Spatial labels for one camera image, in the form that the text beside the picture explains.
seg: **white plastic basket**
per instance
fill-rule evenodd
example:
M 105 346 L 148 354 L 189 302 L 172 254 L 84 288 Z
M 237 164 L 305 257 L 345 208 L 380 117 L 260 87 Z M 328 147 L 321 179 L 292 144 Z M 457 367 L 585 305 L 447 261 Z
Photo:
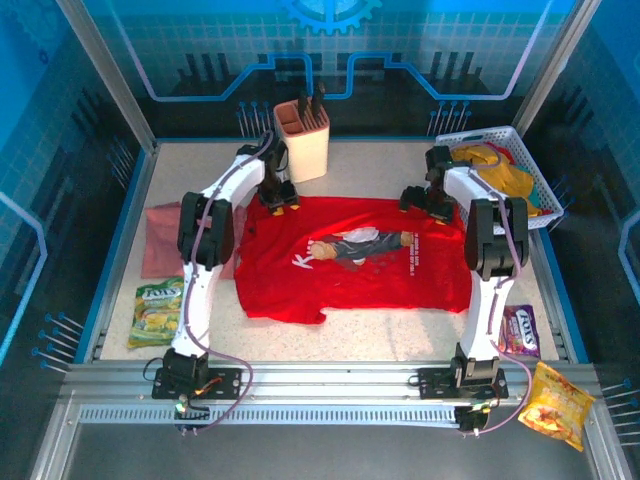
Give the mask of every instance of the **white plastic basket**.
M 511 152 L 516 165 L 525 167 L 531 175 L 533 175 L 534 183 L 538 189 L 538 196 L 540 198 L 540 208 L 550 210 L 551 213 L 537 217 L 530 217 L 529 230 L 546 227 L 553 220 L 560 218 L 564 214 L 564 209 L 553 194 L 553 190 L 551 190 L 551 187 L 549 187 L 549 184 L 542 176 L 542 173 L 540 173 L 540 169 L 536 165 L 536 162 L 531 158 L 531 154 L 527 150 L 527 147 L 524 146 L 518 132 L 516 132 L 513 127 L 484 128 L 482 130 L 451 133 L 447 135 L 438 135 L 436 137 L 436 145 L 455 147 L 456 145 L 467 142 L 491 142 L 495 145 L 504 147 Z M 460 207 L 460 217 L 462 217 L 462 220 L 466 225 L 469 212 Z M 493 231 L 495 235 L 504 234 L 504 229 L 499 226 L 495 226 Z

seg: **red t-shirt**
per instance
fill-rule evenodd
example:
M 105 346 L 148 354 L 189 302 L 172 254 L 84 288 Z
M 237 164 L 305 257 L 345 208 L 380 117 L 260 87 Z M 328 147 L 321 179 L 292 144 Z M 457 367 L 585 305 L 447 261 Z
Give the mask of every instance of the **red t-shirt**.
M 464 226 L 397 200 L 301 197 L 272 216 L 254 198 L 235 273 L 250 318 L 318 324 L 323 308 L 469 307 Z

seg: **purple candy package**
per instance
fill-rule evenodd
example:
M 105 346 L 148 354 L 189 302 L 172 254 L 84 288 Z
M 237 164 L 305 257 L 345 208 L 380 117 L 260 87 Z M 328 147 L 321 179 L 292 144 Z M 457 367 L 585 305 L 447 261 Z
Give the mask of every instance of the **purple candy package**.
M 540 358 L 540 338 L 531 305 L 504 307 L 500 328 L 500 350 L 512 355 Z

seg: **cartoon print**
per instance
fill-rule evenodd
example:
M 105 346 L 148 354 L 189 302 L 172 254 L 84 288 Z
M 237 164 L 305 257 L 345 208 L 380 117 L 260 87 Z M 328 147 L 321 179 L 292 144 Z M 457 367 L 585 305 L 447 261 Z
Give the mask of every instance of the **cartoon print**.
M 384 255 L 411 245 L 411 232 L 382 233 L 374 227 L 364 227 L 331 235 L 323 240 L 309 240 L 307 257 L 296 255 L 293 264 L 312 269 L 311 260 L 335 260 L 347 268 L 361 266 L 368 257 Z

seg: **pink towel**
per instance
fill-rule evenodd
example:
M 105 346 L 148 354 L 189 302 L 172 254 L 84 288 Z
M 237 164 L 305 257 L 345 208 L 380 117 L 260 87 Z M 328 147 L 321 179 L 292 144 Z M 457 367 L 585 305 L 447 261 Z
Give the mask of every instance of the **pink towel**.
M 140 278 L 168 278 L 184 274 L 183 262 L 178 251 L 178 227 L 180 224 L 180 203 L 168 203 L 146 209 L 147 243 L 142 261 Z M 235 245 L 233 254 L 224 266 L 220 278 L 233 278 L 237 250 L 247 219 L 247 210 L 237 207 L 233 212 Z

